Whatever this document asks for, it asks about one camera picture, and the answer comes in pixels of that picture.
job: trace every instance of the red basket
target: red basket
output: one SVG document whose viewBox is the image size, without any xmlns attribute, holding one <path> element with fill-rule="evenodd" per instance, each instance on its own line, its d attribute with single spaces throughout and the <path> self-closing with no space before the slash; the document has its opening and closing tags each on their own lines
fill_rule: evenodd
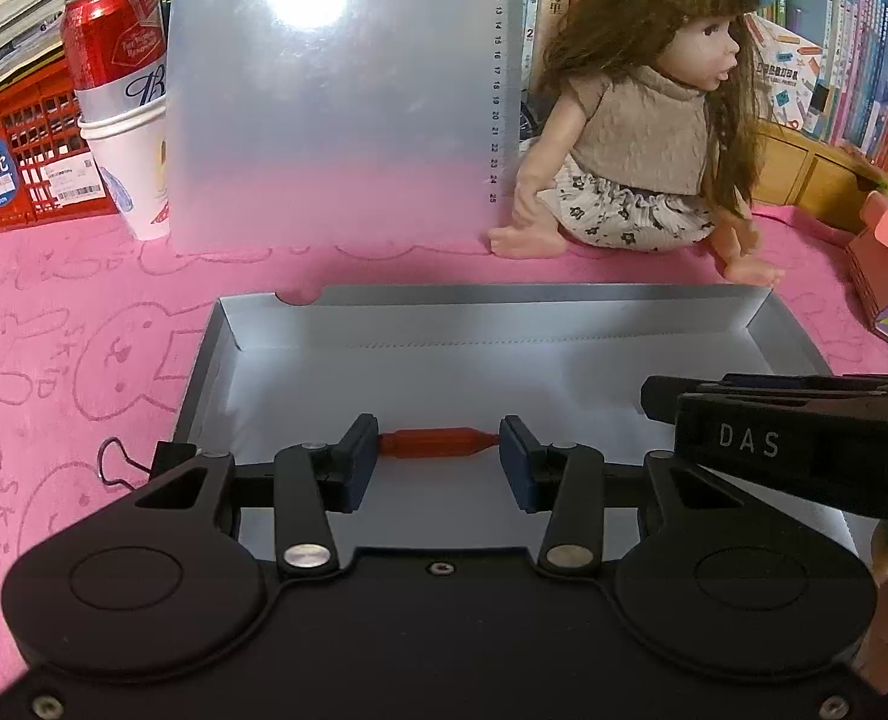
<svg viewBox="0 0 888 720">
<path fill-rule="evenodd" d="M 78 202 L 57 199 L 50 181 L 42 174 L 44 166 L 88 152 L 77 128 L 78 116 L 80 109 L 63 58 L 0 91 L 0 141 L 7 146 L 20 174 L 14 182 L 15 191 L 6 193 L 6 201 L 0 205 L 0 231 L 116 213 L 107 187 L 96 172 L 100 189 L 91 194 L 103 191 L 104 196 Z"/>
</svg>

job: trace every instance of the orange screwdriver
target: orange screwdriver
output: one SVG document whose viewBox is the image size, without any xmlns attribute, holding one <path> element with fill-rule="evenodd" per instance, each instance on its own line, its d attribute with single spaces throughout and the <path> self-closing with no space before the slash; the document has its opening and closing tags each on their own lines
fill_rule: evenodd
<svg viewBox="0 0 888 720">
<path fill-rule="evenodd" d="M 500 436 L 474 428 L 428 428 L 380 434 L 380 454 L 393 458 L 463 458 L 497 446 Z"/>
</svg>

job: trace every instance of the doll's leg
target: doll's leg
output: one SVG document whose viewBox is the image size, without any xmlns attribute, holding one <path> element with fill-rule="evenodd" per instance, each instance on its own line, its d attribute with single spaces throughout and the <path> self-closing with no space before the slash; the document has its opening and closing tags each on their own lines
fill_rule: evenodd
<svg viewBox="0 0 888 720">
<path fill-rule="evenodd" d="M 707 241 L 724 260 L 724 278 L 733 284 L 776 287 L 784 277 L 782 269 L 753 254 L 741 254 L 737 232 L 727 223 L 716 225 Z"/>
<path fill-rule="evenodd" d="M 491 251 L 508 260 L 532 260 L 559 257 L 567 251 L 567 241 L 560 234 L 557 218 L 541 205 L 534 222 L 526 227 L 495 227 L 487 232 Z"/>
</svg>

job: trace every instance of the cardboard tray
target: cardboard tray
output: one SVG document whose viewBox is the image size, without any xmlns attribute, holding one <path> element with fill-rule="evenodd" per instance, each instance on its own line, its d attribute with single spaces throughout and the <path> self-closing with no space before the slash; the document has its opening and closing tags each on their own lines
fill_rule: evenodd
<svg viewBox="0 0 888 720">
<path fill-rule="evenodd" d="M 640 408 L 647 376 L 729 372 L 830 370 L 777 296 L 755 288 L 340 287 L 308 306 L 240 295 L 215 305 L 174 440 L 261 463 L 297 443 L 336 442 L 359 413 L 383 432 L 497 432 L 514 413 L 543 443 L 572 440 L 639 464 L 673 446 L 673 428 Z M 866 557 L 873 522 L 735 483 Z M 517 509 L 492 449 L 382 458 L 361 508 L 329 517 L 346 563 L 359 545 L 534 552 L 548 514 Z M 608 511 L 605 556 L 637 541 L 633 509 Z M 241 543 L 273 560 L 269 509 L 242 513 Z"/>
</svg>

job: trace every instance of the white cup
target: white cup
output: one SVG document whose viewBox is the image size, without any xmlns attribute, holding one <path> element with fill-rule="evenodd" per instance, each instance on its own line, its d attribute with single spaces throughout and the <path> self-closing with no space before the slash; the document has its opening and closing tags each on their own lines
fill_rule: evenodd
<svg viewBox="0 0 888 720">
<path fill-rule="evenodd" d="M 138 241 L 170 232 L 164 163 L 167 95 L 99 122 L 78 122 L 118 211 Z"/>
</svg>

